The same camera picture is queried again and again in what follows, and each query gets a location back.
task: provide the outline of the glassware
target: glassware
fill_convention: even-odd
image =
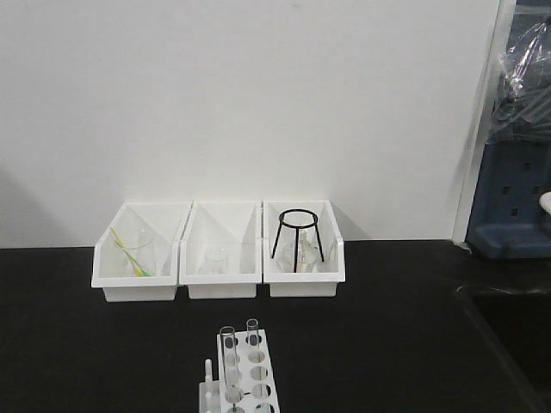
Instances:
[[[227,251],[221,247],[211,247],[205,252],[205,259],[199,268],[199,274],[227,273]]]
[[[297,255],[297,273],[311,273],[318,260],[319,252],[314,249],[307,239],[307,230],[299,230],[298,243],[291,241],[283,248],[282,270],[284,272],[294,272],[294,254]]]
[[[232,326],[220,329],[220,344],[222,347],[224,381],[226,383],[226,400],[229,403],[235,404],[243,398],[243,392],[239,388],[237,340],[235,338],[235,329]]]
[[[114,228],[111,228],[115,245],[125,254],[126,265],[131,273],[138,277],[155,275],[155,232],[139,229],[132,239],[122,239]]]

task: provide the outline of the test tube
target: test tube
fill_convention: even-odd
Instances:
[[[238,353],[236,349],[235,329],[232,326],[220,329],[220,344],[224,366],[224,381],[226,388],[239,387]]]
[[[258,320],[250,318],[247,320],[247,342],[249,343],[249,360],[259,363],[263,360],[263,353],[260,351],[260,335],[258,334]]]
[[[253,349],[258,350],[260,339],[258,338],[258,320],[249,318],[247,320],[247,342]]]

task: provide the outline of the test tube rack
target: test tube rack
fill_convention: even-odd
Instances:
[[[199,384],[199,413],[280,413],[265,330],[258,335],[260,343],[254,347],[246,340],[247,331],[235,333],[240,390],[236,403],[228,401],[220,334],[216,336],[220,379],[213,380],[212,362],[206,359],[205,381]]]

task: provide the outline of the black sink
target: black sink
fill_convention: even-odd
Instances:
[[[551,410],[551,295],[473,298],[481,315]]]

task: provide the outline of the clear plastic bag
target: clear plastic bag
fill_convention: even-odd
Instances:
[[[500,59],[503,76],[491,140],[551,140],[551,16],[519,19],[531,19],[532,24],[519,34],[511,33],[510,46]]]

